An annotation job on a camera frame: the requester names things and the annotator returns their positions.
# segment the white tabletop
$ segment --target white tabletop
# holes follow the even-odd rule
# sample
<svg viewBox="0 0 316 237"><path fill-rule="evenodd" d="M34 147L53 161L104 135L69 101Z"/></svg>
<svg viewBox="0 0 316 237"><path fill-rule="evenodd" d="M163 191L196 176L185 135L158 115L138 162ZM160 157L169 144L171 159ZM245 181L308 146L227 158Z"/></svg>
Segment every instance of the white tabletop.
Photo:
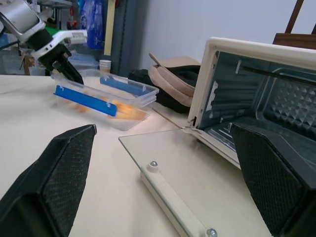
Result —
<svg viewBox="0 0 316 237"><path fill-rule="evenodd" d="M49 77L0 76L0 198L54 136L91 123L58 109L53 90ZM71 237L178 236L118 141L120 136L175 128L155 112L126 132L97 124Z"/></svg>

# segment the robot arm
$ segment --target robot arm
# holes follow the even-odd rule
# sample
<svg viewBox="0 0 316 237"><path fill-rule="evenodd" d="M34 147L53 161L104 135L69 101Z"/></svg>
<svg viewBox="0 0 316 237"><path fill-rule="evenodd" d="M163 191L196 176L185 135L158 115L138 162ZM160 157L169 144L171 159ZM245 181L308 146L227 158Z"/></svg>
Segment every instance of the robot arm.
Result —
<svg viewBox="0 0 316 237"><path fill-rule="evenodd" d="M24 0L0 0L0 21L20 42L35 50L32 55L49 71L56 69L67 79L83 84L81 75L68 61L70 51L60 42L65 38L82 42L86 40L86 31L66 31L51 36L45 23Z"/></svg>

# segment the metal screw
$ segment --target metal screw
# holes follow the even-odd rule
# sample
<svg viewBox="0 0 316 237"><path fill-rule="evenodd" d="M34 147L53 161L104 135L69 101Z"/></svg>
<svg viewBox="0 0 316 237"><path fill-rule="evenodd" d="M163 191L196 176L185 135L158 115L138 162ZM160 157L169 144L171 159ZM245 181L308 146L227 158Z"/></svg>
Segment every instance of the metal screw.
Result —
<svg viewBox="0 0 316 237"><path fill-rule="evenodd" d="M206 231L206 234L207 234L208 237L217 237L217 232L214 229L208 229Z"/></svg>
<svg viewBox="0 0 316 237"><path fill-rule="evenodd" d="M152 162L150 162L150 165L153 166L153 167L156 167L158 164L157 164L156 161L152 161Z"/></svg>

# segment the wall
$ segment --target wall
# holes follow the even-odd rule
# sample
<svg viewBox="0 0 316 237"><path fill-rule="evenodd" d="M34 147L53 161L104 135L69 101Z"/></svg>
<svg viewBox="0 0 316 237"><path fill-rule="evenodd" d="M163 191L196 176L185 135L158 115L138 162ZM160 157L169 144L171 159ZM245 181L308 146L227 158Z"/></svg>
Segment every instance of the wall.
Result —
<svg viewBox="0 0 316 237"><path fill-rule="evenodd" d="M140 0L133 67L158 58L188 55L202 59L210 37L272 43L284 32L296 0ZM316 22L316 1L305 0L293 32L309 33Z"/></svg>

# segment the wooden easel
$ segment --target wooden easel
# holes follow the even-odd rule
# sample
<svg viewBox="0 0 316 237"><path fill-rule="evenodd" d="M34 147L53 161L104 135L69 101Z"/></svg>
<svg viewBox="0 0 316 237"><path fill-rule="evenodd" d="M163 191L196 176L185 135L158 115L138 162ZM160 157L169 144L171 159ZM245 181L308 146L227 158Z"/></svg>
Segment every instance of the wooden easel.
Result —
<svg viewBox="0 0 316 237"><path fill-rule="evenodd" d="M310 35L291 33L303 2L304 0L297 0L285 33L277 33L273 44L316 49L316 25Z"/></svg>

